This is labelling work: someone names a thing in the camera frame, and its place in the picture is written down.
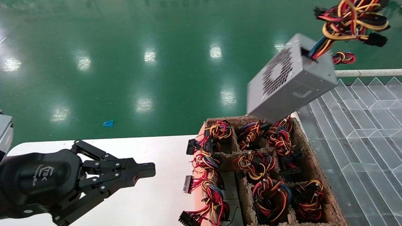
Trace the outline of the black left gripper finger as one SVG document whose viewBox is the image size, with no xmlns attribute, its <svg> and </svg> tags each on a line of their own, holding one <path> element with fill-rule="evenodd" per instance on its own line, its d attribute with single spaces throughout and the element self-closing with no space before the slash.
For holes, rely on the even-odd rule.
<svg viewBox="0 0 402 226">
<path fill-rule="evenodd" d="M 155 163 L 137 163 L 133 158 L 119 159 L 110 153 L 86 143 L 82 140 L 75 140 L 71 152 L 88 157 L 82 163 L 82 167 L 89 174 L 105 174 L 127 170 L 134 174 L 155 174 Z"/>
</svg>

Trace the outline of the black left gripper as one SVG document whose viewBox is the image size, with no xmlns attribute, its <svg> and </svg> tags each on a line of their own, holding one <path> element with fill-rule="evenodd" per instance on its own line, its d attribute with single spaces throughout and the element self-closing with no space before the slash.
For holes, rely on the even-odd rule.
<svg viewBox="0 0 402 226">
<path fill-rule="evenodd" d="M 69 226 L 119 189 L 156 175 L 155 171 L 120 171 L 87 178 L 77 185 L 81 164 L 81 158 L 66 149 L 7 156 L 0 172 L 1 219 L 26 218 L 63 207 L 51 212 L 53 222 Z M 85 196 L 68 204 L 78 193 Z"/>
</svg>

